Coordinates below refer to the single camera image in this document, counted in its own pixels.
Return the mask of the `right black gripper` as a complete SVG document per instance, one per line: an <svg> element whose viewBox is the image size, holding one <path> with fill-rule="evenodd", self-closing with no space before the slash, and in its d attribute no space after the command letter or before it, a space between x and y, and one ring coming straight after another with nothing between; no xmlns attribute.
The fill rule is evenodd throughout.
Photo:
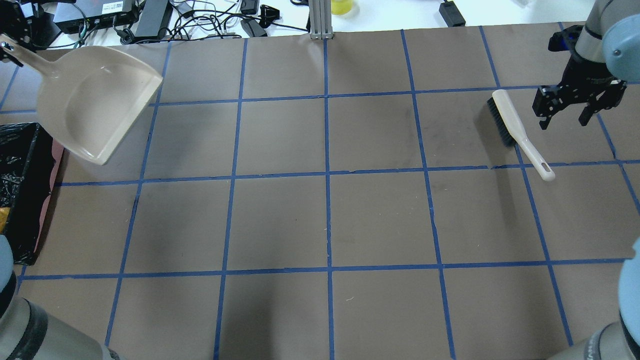
<svg viewBox="0 0 640 360"><path fill-rule="evenodd" d="M539 85L532 103L539 127L547 130L553 116L569 107L569 101L585 103L578 121L587 126L602 110L617 107L627 89L627 81L610 73L603 59L597 59L602 36L585 25L572 25L554 33L548 50L569 51L562 79L556 85Z"/></svg>

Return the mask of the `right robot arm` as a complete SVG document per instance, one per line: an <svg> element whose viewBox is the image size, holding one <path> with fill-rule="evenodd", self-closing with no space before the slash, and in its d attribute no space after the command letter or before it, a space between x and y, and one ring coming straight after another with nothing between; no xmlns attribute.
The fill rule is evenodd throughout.
<svg viewBox="0 0 640 360"><path fill-rule="evenodd" d="M556 32L549 51L569 51L562 80L537 89L532 109L546 130L569 105L585 104L585 126L601 110L621 103L627 82L639 80L640 7L637 0L597 0L584 25ZM560 351L554 360L637 360L639 358L639 243L622 263L618 281L619 319Z"/></svg>

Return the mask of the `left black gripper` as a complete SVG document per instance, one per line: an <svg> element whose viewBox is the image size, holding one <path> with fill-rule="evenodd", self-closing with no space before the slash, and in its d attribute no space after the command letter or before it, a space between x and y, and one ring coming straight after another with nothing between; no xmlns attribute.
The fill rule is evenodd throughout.
<svg viewBox="0 0 640 360"><path fill-rule="evenodd" d="M0 1L0 33L30 51L38 50L34 44L32 25L25 18L21 5L14 0ZM0 43L0 61L23 68L25 65L14 57L14 50L13 45L7 42Z"/></svg>

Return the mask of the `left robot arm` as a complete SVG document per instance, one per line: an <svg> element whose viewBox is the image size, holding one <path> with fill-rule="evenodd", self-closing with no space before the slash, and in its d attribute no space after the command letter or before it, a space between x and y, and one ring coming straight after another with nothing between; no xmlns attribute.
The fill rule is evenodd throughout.
<svg viewBox="0 0 640 360"><path fill-rule="evenodd" d="M125 357L18 296L14 254L1 234L1 358L3 360L124 360Z"/></svg>

